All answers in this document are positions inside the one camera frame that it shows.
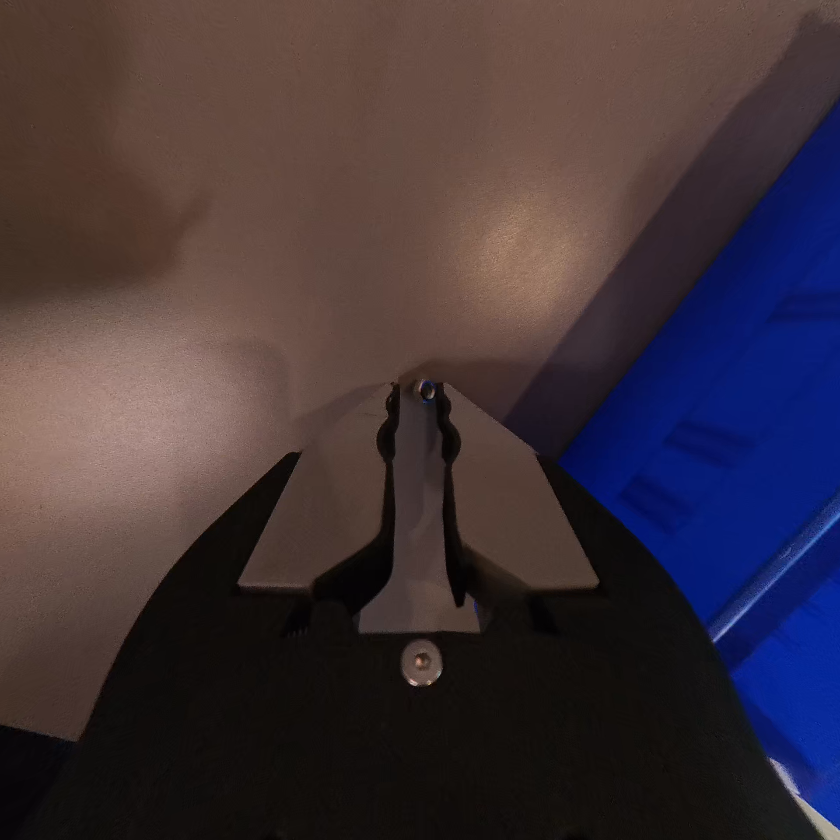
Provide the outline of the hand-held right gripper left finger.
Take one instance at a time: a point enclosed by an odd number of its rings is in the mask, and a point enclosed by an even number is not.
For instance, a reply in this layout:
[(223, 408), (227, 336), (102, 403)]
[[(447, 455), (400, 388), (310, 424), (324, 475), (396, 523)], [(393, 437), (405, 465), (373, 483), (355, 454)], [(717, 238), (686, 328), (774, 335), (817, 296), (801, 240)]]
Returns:
[(238, 579), (360, 614), (394, 565), (401, 390), (385, 384), (305, 447)]

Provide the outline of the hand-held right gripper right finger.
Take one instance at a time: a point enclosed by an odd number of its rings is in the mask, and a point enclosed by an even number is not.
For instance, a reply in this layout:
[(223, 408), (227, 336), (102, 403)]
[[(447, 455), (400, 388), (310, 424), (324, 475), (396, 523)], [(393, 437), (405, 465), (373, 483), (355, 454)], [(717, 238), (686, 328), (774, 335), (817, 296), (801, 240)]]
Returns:
[(452, 385), (435, 384), (444, 463), (444, 561), (480, 632), (499, 608), (593, 595), (600, 581), (534, 450)]

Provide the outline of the blue plastic bin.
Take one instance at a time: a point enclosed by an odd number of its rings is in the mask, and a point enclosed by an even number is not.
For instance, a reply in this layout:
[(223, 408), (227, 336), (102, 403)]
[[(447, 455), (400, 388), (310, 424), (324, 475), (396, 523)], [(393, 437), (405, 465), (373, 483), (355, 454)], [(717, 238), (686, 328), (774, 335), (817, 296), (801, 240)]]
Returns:
[(838, 822), (839, 111), (560, 458), (692, 604)]

